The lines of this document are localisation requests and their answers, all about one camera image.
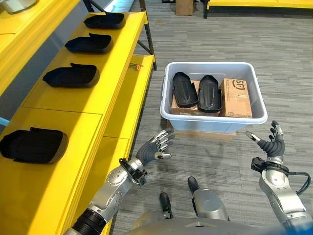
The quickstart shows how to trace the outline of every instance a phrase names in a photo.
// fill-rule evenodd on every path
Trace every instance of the cardboard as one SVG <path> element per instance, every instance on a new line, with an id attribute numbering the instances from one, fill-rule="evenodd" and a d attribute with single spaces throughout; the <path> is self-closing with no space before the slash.
<path id="1" fill-rule="evenodd" d="M 176 0 L 176 15 L 191 16 L 194 11 L 194 0 Z"/>
<path id="2" fill-rule="evenodd" d="M 252 118 L 246 81 L 225 78 L 221 84 L 222 109 L 220 116 Z"/>
<path id="3" fill-rule="evenodd" d="M 172 128 L 170 121 L 167 121 L 168 128 Z M 202 132 L 202 131 L 176 131 L 176 137 L 193 138 L 193 139 L 209 139 L 218 142 L 230 142 L 237 136 L 235 133 L 221 133 L 221 132 Z"/>
<path id="4" fill-rule="evenodd" d="M 198 92 L 200 81 L 191 80 L 191 83 L 195 84 L 196 91 Z M 192 106 L 190 108 L 180 108 L 176 103 L 175 95 L 173 95 L 171 114 L 217 117 L 219 116 L 220 112 L 208 114 L 198 110 L 198 105 Z"/>

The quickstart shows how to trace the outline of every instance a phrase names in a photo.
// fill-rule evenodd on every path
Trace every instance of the yellow shelf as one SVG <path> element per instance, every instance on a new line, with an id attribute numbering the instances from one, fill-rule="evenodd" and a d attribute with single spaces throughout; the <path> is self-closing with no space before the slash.
<path id="1" fill-rule="evenodd" d="M 258 7 L 295 7 L 313 8 L 312 0 L 210 0 L 210 6 L 258 6 Z"/>
<path id="2" fill-rule="evenodd" d="M 89 89 L 54 88 L 46 84 L 42 77 L 29 93 L 23 107 L 73 111 L 80 113 L 105 114 L 112 99 L 118 94 L 137 40 L 146 23 L 145 12 L 124 13 L 126 24 L 120 30 L 89 29 L 82 23 L 71 36 L 88 36 L 88 33 L 107 34 L 112 37 L 113 49 L 107 54 L 71 53 L 65 47 L 56 55 L 46 71 L 58 67 L 69 67 L 70 63 L 91 64 L 100 71 L 100 80 Z"/>
<path id="3" fill-rule="evenodd" d="M 119 166 L 118 160 L 128 158 L 153 60 L 152 55 L 134 55 L 132 57 L 132 63 L 141 64 L 143 67 L 140 71 L 135 68 L 128 68 L 127 70 L 72 223 L 88 206 L 93 195 L 104 183 L 108 173 Z M 111 222 L 106 225 L 103 235 L 109 234 L 110 226 Z"/>
<path id="4" fill-rule="evenodd" d="M 143 67 L 140 71 L 132 67 L 128 68 L 104 136 L 133 139 L 153 59 L 152 55 L 134 55 L 132 57 L 132 63 L 143 65 Z"/>
<path id="5" fill-rule="evenodd" d="M 101 115 L 20 107 L 3 136 L 30 127 L 61 130 L 69 138 L 56 164 L 23 164 L 0 156 L 2 234 L 60 234 L 71 218 L 85 182 Z"/>
<path id="6" fill-rule="evenodd" d="M 39 0 L 17 14 L 0 12 L 0 35 L 12 35 L 4 43 L 1 40 L 0 95 L 79 1 Z"/>

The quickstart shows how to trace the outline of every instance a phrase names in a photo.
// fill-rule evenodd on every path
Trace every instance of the white plastic bin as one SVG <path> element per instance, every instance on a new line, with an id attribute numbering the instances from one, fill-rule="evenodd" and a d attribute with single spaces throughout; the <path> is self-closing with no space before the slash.
<path id="1" fill-rule="evenodd" d="M 184 72 L 191 80 L 201 80 L 209 74 L 217 79 L 219 85 L 221 85 L 224 78 L 245 80 L 248 85 L 252 118 L 171 114 L 172 79 L 176 72 Z M 249 124 L 262 124 L 268 119 L 254 68 L 251 64 L 244 62 L 172 62 L 168 64 L 163 81 L 160 113 L 171 122 L 175 130 L 181 131 L 234 133 Z"/>

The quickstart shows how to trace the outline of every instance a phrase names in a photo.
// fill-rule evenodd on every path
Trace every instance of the black metal frame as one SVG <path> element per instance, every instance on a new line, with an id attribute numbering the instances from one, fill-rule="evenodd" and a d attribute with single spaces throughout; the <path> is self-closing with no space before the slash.
<path id="1" fill-rule="evenodd" d="M 209 3 L 210 0 L 203 0 L 203 18 L 207 19 L 207 5 Z"/>
<path id="2" fill-rule="evenodd" d="M 94 12 L 94 9 L 92 6 L 94 6 L 95 8 L 97 8 L 99 11 L 101 12 L 106 12 L 105 10 L 103 10 L 103 8 L 97 4 L 94 0 L 83 0 L 87 10 L 89 12 Z M 146 3 L 144 0 L 139 0 L 139 4 L 140 4 L 140 9 L 141 11 L 146 11 Z M 148 44 L 149 44 L 149 48 L 147 48 L 140 40 L 137 41 L 137 43 L 144 48 L 149 54 L 153 55 L 156 59 L 155 56 L 155 51 L 153 49 L 153 44 L 152 44 L 152 37 L 151 37 L 151 33 L 150 33 L 150 27 L 149 27 L 149 22 L 147 24 L 145 24 L 145 30 L 146 30 L 146 35 L 147 35 L 147 39 L 148 39 Z M 157 64 L 156 62 L 153 62 L 153 69 L 156 71 L 157 70 Z"/>

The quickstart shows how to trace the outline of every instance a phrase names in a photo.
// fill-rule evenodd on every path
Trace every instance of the black cable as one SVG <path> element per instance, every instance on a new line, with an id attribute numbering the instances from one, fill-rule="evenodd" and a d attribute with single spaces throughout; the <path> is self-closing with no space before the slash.
<path id="1" fill-rule="evenodd" d="M 307 177 L 307 180 L 306 182 L 303 184 L 303 186 L 301 187 L 301 189 L 299 189 L 299 191 L 296 191 L 296 194 L 297 195 L 301 195 L 305 190 L 308 189 L 308 187 L 310 186 L 311 184 L 311 177 L 308 173 L 306 172 L 302 172 L 302 171 L 299 171 L 299 172 L 288 172 L 289 175 L 303 175 L 303 176 L 306 176 Z"/>

